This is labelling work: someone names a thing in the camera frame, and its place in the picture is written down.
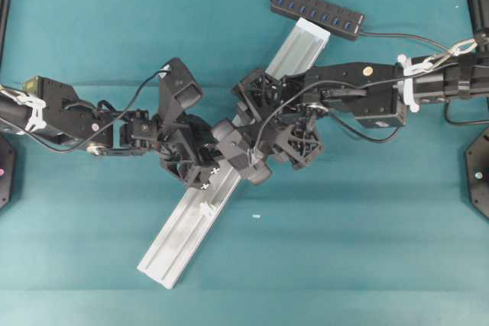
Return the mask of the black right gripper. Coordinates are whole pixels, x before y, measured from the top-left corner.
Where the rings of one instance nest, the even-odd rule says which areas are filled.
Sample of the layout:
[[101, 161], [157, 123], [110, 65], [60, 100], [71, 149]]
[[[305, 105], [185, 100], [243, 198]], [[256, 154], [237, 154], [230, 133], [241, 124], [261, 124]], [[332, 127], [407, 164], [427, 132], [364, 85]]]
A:
[[317, 121], [325, 116], [325, 109], [305, 105], [299, 94], [302, 89], [302, 82], [276, 79], [262, 69], [234, 86], [240, 129], [251, 140], [248, 157], [252, 163], [273, 157], [301, 169], [324, 151]]

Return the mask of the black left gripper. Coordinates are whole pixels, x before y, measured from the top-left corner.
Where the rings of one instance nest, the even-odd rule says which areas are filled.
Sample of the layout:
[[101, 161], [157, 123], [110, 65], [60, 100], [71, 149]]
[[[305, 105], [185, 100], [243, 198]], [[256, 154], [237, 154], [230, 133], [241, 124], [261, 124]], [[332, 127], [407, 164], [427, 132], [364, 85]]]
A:
[[160, 165], [188, 188], [210, 186], [212, 171], [219, 168], [216, 144], [210, 124], [185, 112], [157, 131]]

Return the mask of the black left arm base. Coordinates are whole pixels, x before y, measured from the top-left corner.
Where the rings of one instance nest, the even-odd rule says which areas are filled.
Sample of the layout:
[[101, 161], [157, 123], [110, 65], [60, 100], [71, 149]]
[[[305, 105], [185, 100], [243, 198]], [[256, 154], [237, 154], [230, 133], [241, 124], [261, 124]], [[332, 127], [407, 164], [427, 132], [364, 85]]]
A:
[[11, 143], [1, 136], [1, 177], [0, 189], [1, 208], [5, 207], [11, 198], [16, 165], [16, 151]]

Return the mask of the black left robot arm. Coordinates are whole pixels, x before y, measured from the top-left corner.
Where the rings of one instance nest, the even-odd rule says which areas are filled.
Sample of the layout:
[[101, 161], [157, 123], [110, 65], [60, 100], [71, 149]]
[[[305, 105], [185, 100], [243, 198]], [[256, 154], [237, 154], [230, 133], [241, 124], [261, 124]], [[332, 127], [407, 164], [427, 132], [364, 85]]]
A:
[[85, 150], [94, 156], [155, 152], [162, 168], [185, 186], [207, 189], [219, 171], [211, 127], [186, 113], [202, 98], [189, 73], [158, 73], [158, 111], [118, 111], [106, 100], [82, 100], [68, 84], [39, 76], [22, 90], [1, 87], [1, 127], [26, 134], [56, 153]]

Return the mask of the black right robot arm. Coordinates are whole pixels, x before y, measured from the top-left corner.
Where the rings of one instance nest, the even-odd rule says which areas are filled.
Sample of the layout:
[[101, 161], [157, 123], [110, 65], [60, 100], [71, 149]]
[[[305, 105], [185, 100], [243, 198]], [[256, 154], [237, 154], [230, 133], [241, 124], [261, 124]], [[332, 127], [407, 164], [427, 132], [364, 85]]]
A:
[[224, 146], [243, 176], [268, 174], [267, 160], [307, 167], [324, 150], [317, 122], [343, 112], [363, 127], [407, 123], [422, 105], [488, 95], [488, 53], [400, 57], [394, 65], [343, 63], [313, 66], [276, 78], [257, 70], [236, 85], [243, 123]]

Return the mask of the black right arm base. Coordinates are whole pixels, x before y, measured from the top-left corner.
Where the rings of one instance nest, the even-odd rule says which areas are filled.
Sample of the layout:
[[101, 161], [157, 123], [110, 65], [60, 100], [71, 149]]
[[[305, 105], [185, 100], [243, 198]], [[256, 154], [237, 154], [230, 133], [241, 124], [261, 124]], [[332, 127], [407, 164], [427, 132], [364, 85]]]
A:
[[471, 204], [488, 218], [488, 128], [465, 151], [466, 176]]

